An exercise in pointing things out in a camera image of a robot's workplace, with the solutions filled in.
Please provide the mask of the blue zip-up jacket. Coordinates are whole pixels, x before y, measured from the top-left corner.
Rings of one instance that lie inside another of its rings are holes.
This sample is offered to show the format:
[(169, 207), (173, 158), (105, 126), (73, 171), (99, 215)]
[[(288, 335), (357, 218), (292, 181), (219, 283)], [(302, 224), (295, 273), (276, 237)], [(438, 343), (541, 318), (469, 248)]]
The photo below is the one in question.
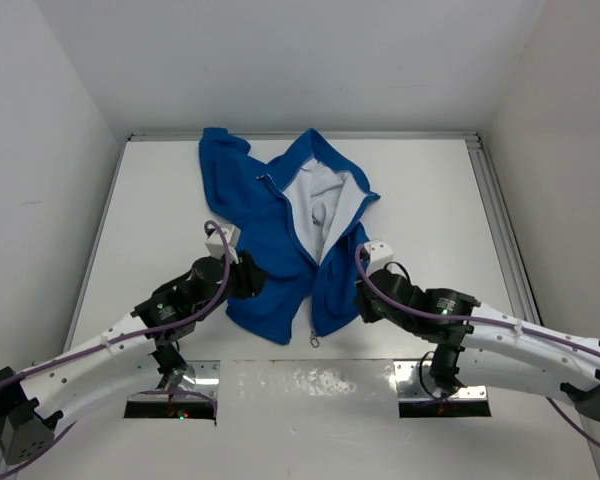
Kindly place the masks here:
[(330, 335), (358, 315), (355, 250), (369, 239), (361, 218), (380, 196), (314, 129), (269, 162), (250, 150), (224, 128), (205, 129), (199, 142), (209, 208), (239, 228), (238, 250), (269, 274), (260, 294), (229, 299), (226, 313), (250, 333), (286, 345), (308, 300), (315, 336)]

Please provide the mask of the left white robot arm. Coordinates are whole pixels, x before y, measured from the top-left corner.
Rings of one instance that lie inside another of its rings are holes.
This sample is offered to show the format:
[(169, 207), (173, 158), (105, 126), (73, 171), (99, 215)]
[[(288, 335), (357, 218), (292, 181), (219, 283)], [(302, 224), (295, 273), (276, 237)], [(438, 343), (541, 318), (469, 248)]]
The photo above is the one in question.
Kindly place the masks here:
[(0, 369), (4, 462), (29, 462), (91, 412), (168, 384), (186, 368), (176, 342), (224, 301), (257, 297), (268, 277), (246, 251), (231, 261), (200, 258), (78, 347), (21, 371)]

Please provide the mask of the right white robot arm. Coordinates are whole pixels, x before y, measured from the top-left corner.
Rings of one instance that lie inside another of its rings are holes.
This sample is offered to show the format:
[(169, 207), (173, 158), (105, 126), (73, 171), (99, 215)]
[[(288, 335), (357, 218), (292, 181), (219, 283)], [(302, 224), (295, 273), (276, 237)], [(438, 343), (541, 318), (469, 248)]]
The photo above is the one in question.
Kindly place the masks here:
[(355, 305), (366, 323), (388, 320), (434, 344), (418, 370), (434, 399), (491, 386), (560, 401), (600, 423), (600, 338), (530, 323), (455, 290), (421, 290), (387, 268), (359, 273)]

